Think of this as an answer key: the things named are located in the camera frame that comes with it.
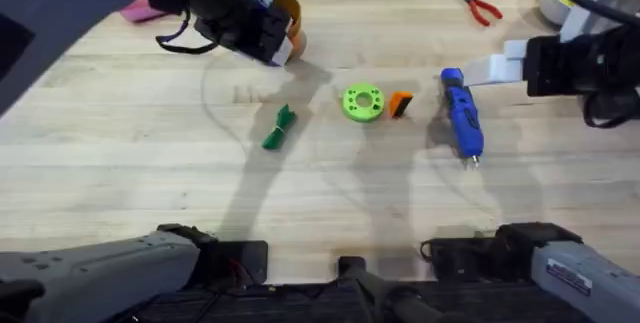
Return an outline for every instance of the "blue tool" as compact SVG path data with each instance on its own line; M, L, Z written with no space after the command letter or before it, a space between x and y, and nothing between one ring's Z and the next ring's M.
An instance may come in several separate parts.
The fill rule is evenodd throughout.
M471 91L464 86L464 77L459 68L443 69L440 80L449 101L449 115L456 133L458 151L462 157L471 159L477 167L484 148L484 136Z

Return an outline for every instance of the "green object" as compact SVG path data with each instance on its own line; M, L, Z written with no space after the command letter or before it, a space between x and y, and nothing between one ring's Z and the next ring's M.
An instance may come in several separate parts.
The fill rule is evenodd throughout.
M354 84L342 95L342 110L356 122L370 122L382 114L384 94L372 84Z
M296 120L296 114L289 110L289 105L285 104L284 107L278 111L278 117L276 118L276 125L273 127L271 134L262 141L262 148L268 150L275 150L282 146L287 130Z

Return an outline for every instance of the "green gear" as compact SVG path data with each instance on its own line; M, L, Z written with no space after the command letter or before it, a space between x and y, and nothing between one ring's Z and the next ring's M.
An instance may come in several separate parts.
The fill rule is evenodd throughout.
M366 107L358 104L358 99L368 100ZM342 95L344 114L356 122L370 122L380 116L384 110L384 94L368 83L356 83L344 91Z

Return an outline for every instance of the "red pliers handle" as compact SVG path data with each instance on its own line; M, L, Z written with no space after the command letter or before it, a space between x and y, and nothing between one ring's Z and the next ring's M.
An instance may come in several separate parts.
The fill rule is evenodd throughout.
M487 2L483 2L481 0L464 0L464 1L467 2L467 4L469 5L469 8L471 9L471 14L473 14L473 17L478 21L478 23L482 24L485 27L488 27L491 23L480 14L478 7L485 9L489 13L493 14L496 18L502 19L502 13L500 12L500 10L498 10L498 8L492 6Z

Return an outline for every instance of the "wooden table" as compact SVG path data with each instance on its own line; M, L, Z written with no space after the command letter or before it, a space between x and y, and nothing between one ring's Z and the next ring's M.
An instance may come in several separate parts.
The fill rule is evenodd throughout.
M385 277L423 277L419 241L553 221L640 273L640 126L585 127L574 98L524 84L477 87L486 145L465 170L441 104L443 67L549 32L536 0L300 0L302 61L267 68L219 49L169 54L178 18L97 25L0 120L0 248L116 240L180 222L270 244L270 281L322 281L340 255ZM186 44L203 41L195 32ZM346 119L339 96L370 82L414 92L407 117ZM289 104L280 152L260 142Z

